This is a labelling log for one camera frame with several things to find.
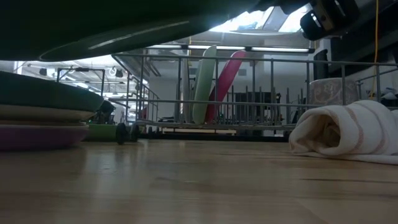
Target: white towel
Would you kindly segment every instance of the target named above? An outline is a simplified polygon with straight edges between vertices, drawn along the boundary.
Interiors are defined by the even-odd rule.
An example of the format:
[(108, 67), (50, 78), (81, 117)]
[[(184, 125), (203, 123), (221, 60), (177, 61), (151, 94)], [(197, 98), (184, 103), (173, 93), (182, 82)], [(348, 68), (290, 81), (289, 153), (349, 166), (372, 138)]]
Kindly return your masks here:
[(364, 100), (305, 112), (289, 138), (299, 156), (398, 165), (398, 111)]

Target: yellow cable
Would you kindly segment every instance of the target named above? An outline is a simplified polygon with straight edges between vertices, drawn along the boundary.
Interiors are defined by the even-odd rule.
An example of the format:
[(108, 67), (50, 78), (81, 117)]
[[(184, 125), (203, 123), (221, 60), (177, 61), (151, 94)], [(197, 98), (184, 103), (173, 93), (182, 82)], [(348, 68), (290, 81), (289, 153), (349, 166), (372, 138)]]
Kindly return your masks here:
[[(375, 33), (375, 41), (374, 45), (376, 46), (374, 50), (374, 63), (377, 63), (377, 56), (379, 53), (379, 0), (376, 0), (376, 33)], [(377, 66), (374, 67), (374, 74), (376, 75)], [(376, 84), (376, 77), (373, 77), (372, 91), (371, 91), (371, 100), (373, 100), (374, 86)]]

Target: green bowl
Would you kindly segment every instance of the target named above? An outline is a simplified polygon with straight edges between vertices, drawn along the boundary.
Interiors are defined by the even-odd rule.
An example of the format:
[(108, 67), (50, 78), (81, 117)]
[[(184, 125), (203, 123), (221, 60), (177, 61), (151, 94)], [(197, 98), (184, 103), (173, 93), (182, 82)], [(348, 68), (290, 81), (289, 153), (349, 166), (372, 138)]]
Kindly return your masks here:
[(102, 96), (62, 83), (0, 72), (0, 104), (96, 111)]

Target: black wheel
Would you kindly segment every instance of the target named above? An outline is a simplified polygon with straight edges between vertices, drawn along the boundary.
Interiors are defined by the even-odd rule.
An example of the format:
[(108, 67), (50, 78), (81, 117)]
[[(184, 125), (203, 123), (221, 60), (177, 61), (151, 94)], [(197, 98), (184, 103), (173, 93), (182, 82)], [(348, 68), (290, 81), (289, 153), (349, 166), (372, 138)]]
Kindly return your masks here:
[(149, 128), (148, 128), (148, 138), (149, 138), (149, 139), (153, 139), (154, 136), (155, 136), (155, 133), (154, 133), (154, 131), (152, 130), (152, 127), (149, 127)]
[(124, 123), (120, 123), (116, 126), (116, 142), (119, 145), (123, 145), (126, 139), (129, 137), (129, 132), (126, 129)]
[(139, 137), (139, 126), (134, 124), (131, 128), (131, 137), (130, 141), (137, 142)]

